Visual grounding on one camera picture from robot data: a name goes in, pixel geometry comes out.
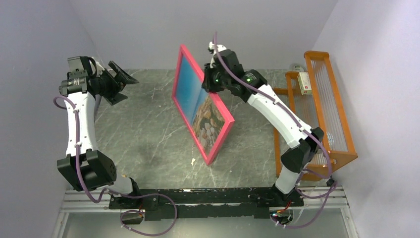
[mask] white wall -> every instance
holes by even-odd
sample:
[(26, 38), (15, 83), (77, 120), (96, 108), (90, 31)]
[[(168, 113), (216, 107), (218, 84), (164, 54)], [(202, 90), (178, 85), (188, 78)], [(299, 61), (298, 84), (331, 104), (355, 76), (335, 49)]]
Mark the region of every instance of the white wall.
[(208, 63), (213, 33), (246, 68), (303, 63), (337, 0), (71, 0), (101, 56), (125, 68), (175, 68), (184, 43)]
[(358, 159), (335, 173), (361, 238), (420, 234), (420, 2), (340, 0), (314, 50), (327, 51)]
[(53, 105), (67, 58), (95, 56), (68, 0), (0, 3), (0, 231), (51, 237), (66, 182), (66, 112)]

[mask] cable clip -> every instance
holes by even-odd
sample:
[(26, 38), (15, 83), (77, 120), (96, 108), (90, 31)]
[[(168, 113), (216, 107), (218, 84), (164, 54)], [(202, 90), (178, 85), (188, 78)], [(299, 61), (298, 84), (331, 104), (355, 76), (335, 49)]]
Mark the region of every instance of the cable clip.
[(74, 144), (74, 148), (76, 148), (77, 146), (82, 147), (82, 142), (81, 141), (76, 142), (76, 144)]
[(277, 105), (277, 103), (279, 103), (281, 100), (278, 98), (278, 97), (276, 97), (275, 98), (275, 100), (273, 101), (273, 104), (274, 105)]

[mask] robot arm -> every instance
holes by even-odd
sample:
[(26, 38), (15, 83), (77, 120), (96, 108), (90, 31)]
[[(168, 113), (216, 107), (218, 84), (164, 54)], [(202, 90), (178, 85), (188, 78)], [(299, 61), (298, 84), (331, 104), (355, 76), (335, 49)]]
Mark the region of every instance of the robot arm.
[[(215, 47), (217, 47), (217, 51), (220, 53), (222, 60), (230, 71), (241, 79), (241, 81), (257, 88), (259, 92), (254, 92), (241, 83), (238, 83), (226, 72), (216, 56)], [(319, 127), (311, 128), (311, 126), (300, 120), (279, 99), (273, 88), (258, 71), (252, 69), (245, 72), (242, 65), (239, 63), (235, 52), (227, 49), (223, 45), (215, 46), (213, 42), (209, 43), (209, 51), (212, 53), (213, 57), (211, 58), (210, 63), (205, 64), (205, 77), (202, 87), (207, 92), (211, 93), (217, 93), (227, 89), (231, 91), (234, 96), (240, 97), (245, 103), (251, 105), (263, 114), (280, 132), (286, 140), (287, 145), (290, 147), (290, 149), (281, 156), (282, 170), (275, 183), (275, 187), (280, 190), (284, 198), (287, 198), (293, 191), (300, 173), (312, 160), (318, 150), (318, 145), (304, 133), (304, 130), (310, 131), (318, 140), (322, 140), (324, 136), (323, 131)], [(270, 95), (275, 99), (275, 102), (267, 98), (264, 94)], [(282, 104), (289, 113), (279, 107), (277, 103)], [(301, 124), (301, 127), (296, 125), (294, 119)]]
[(98, 150), (94, 110), (96, 95), (115, 105), (127, 98), (120, 94), (125, 85), (138, 81), (112, 61), (108, 65), (116, 73), (115, 77), (93, 58), (73, 57), (67, 61), (70, 72), (67, 80), (61, 82), (59, 91), (62, 97), (69, 99), (65, 100), (69, 137), (66, 158), (57, 161), (57, 168), (75, 190), (82, 191), (74, 162), (79, 149), (81, 175), (89, 191), (107, 186), (120, 194), (130, 194), (137, 187), (135, 182), (118, 175), (113, 161)]

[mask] red picture frame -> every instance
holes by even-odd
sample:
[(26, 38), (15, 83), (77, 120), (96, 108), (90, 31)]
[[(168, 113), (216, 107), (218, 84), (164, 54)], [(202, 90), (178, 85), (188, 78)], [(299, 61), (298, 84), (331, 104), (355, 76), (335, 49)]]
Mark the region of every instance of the red picture frame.
[[(187, 47), (184, 44), (181, 45), (179, 49), (178, 63), (173, 84), (172, 99), (177, 106), (182, 118), (184, 119), (196, 145), (198, 146), (204, 161), (207, 165), (210, 165), (216, 157), (220, 147), (222, 146), (222, 143), (225, 141), (235, 120), (226, 105), (216, 93), (207, 93), (204, 91), (204, 89), (201, 88), (203, 81), (203, 70), (194, 60)], [(195, 103), (195, 98), (189, 98), (188, 100), (181, 102), (181, 98), (185, 96), (190, 97), (189, 95), (197, 93), (201, 95), (201, 98), (206, 98), (205, 102), (200, 106), (193, 105)], [(185, 104), (187, 104), (187, 107), (191, 109), (194, 107), (196, 108), (196, 113), (195, 115), (192, 115), (193, 117), (191, 117), (191, 112), (193, 110), (189, 110), (189, 115), (186, 115), (185, 106), (183, 106)], [(206, 113), (199, 114), (202, 112), (202, 108), (205, 108), (203, 110), (206, 110)], [(218, 119), (216, 119), (216, 117), (213, 117), (214, 120), (213, 118), (204, 118), (204, 115), (209, 114), (217, 114)], [(200, 128), (199, 123), (202, 123), (203, 120), (207, 120), (208, 123), (204, 123), (205, 126)], [(222, 126), (216, 126), (215, 121), (218, 121), (219, 124), (222, 124)]]

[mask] picture frame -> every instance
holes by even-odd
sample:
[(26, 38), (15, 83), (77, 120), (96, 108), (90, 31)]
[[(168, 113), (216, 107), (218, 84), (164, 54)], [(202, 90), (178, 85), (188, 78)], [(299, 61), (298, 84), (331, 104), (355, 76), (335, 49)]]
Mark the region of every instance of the picture frame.
[(182, 44), (172, 99), (204, 161), (210, 165), (232, 128), (234, 118), (216, 93), (208, 93), (201, 87), (203, 81), (203, 70)]

